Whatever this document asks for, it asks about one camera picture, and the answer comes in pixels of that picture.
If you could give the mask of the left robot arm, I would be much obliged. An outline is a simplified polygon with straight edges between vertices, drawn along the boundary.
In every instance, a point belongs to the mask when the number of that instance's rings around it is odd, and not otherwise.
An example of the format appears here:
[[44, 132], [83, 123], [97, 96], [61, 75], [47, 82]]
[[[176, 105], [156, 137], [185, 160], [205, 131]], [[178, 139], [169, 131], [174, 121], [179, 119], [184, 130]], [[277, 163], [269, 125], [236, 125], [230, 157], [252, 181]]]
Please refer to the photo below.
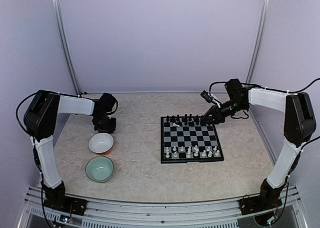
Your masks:
[[113, 133], [117, 120], [112, 115], [118, 109], [118, 100], [109, 93], [99, 99], [84, 98], [53, 91], [39, 90], [32, 94], [23, 122], [25, 131], [33, 144], [36, 166], [41, 173], [45, 197], [59, 210], [70, 205], [65, 185], [58, 173], [54, 157], [53, 134], [60, 114], [76, 114], [92, 117], [94, 130], [99, 133]]

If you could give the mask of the white chess king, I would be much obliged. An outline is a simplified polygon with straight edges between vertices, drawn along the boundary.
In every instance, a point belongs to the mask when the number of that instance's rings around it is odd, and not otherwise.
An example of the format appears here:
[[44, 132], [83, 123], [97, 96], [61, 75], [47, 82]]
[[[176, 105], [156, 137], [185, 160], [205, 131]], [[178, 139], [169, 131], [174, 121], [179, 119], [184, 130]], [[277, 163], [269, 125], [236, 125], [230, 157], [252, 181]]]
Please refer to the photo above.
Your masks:
[[195, 150], [194, 150], [193, 156], [194, 156], [194, 157], [198, 157], [198, 156], [199, 156], [199, 150], [198, 150], [198, 149], [195, 149]]

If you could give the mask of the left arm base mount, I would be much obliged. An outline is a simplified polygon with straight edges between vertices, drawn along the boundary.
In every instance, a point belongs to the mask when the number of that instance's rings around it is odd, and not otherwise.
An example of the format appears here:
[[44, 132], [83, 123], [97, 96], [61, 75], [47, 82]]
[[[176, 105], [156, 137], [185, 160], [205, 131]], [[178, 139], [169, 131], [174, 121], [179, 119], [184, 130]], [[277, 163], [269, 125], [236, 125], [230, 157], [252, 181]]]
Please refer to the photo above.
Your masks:
[[44, 200], [44, 207], [61, 212], [84, 216], [88, 201], [81, 198], [66, 196], [61, 204], [50, 199]]

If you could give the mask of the black folding chess board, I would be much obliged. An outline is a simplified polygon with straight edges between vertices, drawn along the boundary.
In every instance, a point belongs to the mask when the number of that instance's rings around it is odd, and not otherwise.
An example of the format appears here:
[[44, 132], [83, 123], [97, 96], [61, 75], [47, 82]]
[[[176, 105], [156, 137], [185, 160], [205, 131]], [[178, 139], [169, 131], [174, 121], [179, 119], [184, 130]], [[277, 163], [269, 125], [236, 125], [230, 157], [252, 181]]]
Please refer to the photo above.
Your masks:
[[[200, 117], [192, 115], [161, 117], [160, 128], [162, 164], [224, 161], [216, 127], [213, 124], [201, 125]], [[198, 157], [194, 157], [195, 149], [199, 150]], [[191, 151], [190, 158], [186, 157], [188, 150]], [[207, 157], [202, 157], [204, 150]], [[173, 157], [175, 151], [178, 152], [177, 158]], [[208, 157], [210, 151], [213, 153], [211, 158]]]

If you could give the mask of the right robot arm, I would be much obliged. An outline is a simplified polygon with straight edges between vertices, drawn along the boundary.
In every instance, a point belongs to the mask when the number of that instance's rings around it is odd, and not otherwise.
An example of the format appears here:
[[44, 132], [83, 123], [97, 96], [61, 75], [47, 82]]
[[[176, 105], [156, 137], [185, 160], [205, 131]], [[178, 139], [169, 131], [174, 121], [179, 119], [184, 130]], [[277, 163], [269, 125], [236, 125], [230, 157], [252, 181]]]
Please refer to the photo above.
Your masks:
[[236, 112], [250, 106], [261, 106], [284, 114], [283, 146], [272, 172], [262, 182], [259, 196], [252, 202], [261, 210], [280, 199], [280, 193], [289, 175], [295, 170], [304, 147], [313, 142], [316, 118], [308, 93], [282, 91], [257, 84], [242, 83], [239, 79], [223, 82], [229, 101], [221, 103], [210, 91], [202, 91], [201, 97], [213, 106], [201, 117], [202, 124], [224, 123]]

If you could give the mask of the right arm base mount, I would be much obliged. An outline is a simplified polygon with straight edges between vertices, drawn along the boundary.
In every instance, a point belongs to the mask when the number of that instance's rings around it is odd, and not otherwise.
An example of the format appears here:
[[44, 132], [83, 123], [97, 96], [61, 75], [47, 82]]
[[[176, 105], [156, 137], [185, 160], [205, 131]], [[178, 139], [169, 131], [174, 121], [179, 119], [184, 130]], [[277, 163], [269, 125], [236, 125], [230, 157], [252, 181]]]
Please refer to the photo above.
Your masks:
[[245, 195], [238, 201], [242, 215], [252, 214], [256, 212], [265, 211], [268, 209], [281, 206], [282, 200], [280, 198], [271, 200], [262, 200], [260, 195], [248, 196]]

